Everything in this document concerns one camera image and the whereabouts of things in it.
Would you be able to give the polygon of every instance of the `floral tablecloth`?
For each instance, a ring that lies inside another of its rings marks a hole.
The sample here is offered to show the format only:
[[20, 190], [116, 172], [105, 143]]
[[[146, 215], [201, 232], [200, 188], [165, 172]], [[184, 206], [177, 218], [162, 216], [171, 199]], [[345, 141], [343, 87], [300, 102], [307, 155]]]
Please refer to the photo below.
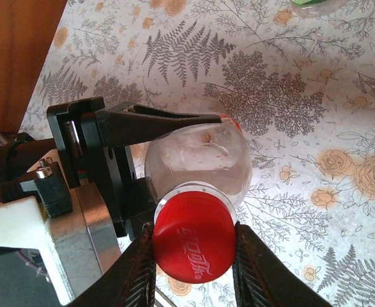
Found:
[[[375, 307], [375, 0], [318, 19], [278, 0], [68, 0], [21, 129], [49, 138], [46, 108], [92, 96], [219, 99], [252, 154], [239, 220], [334, 306]], [[142, 172], [146, 145], [132, 152]], [[176, 306], [235, 306], [231, 272], [158, 270], [157, 286]]]

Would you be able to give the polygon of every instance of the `black metal bracket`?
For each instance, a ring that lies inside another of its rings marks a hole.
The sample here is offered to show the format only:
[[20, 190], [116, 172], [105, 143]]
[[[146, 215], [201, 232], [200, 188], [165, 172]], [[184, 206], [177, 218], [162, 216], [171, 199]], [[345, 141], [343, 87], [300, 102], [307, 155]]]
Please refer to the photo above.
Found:
[[50, 218], [72, 211], [69, 188], [66, 186], [59, 164], [43, 165], [35, 171], [8, 182], [0, 183], [1, 202], [8, 203], [28, 196], [35, 196], [43, 203]]
[[153, 221], [154, 205], [143, 180], [136, 181], [130, 145], [152, 141], [199, 123], [220, 123], [217, 115], [179, 114], [128, 102], [104, 108], [102, 97], [52, 106], [48, 121], [70, 188], [94, 182], [116, 235], [133, 240]]

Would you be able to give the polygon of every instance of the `white plastic part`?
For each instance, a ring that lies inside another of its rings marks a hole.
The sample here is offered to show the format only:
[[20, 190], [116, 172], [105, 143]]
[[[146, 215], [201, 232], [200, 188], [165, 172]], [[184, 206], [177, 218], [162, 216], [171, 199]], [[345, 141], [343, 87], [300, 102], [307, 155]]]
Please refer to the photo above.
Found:
[[[48, 157], [59, 162], [56, 150], [43, 158]], [[35, 197], [0, 203], [0, 247], [38, 249], [62, 305], [88, 289], [120, 255], [96, 186], [87, 184], [71, 189], [70, 194], [72, 212], [54, 219], [47, 217]]]
[[0, 247], [39, 249], [45, 215], [35, 197], [0, 203]]

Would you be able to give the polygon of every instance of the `red bottle cap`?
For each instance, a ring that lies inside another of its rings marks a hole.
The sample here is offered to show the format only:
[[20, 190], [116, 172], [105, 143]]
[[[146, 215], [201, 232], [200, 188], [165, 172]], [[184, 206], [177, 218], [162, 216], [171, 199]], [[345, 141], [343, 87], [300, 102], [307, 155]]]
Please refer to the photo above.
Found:
[[233, 219], [217, 197], [199, 191], [167, 201], [153, 230], [156, 263], [176, 280], [207, 283], [223, 275], [236, 256]]

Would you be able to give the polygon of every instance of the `metal screw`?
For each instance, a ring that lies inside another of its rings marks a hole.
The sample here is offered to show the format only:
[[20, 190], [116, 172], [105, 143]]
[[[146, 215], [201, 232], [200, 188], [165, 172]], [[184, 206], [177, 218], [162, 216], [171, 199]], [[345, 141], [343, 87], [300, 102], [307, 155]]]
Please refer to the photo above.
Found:
[[41, 166], [42, 168], [44, 168], [44, 167], [47, 166], [47, 163], [45, 162], [44, 159], [41, 159], [41, 160], [40, 160], [40, 166]]
[[47, 157], [47, 158], [45, 158], [45, 159], [41, 159], [41, 160], [39, 161], [39, 163], [40, 163], [40, 166], [41, 166], [42, 168], [44, 168], [44, 167], [46, 167], [46, 166], [52, 164], [53, 161], [52, 161], [52, 158], [51, 158], [51, 157]]
[[48, 166], [44, 168], [38, 168], [36, 170], [36, 175], [38, 176], [39, 179], [50, 177], [52, 175], [52, 169], [49, 168]]

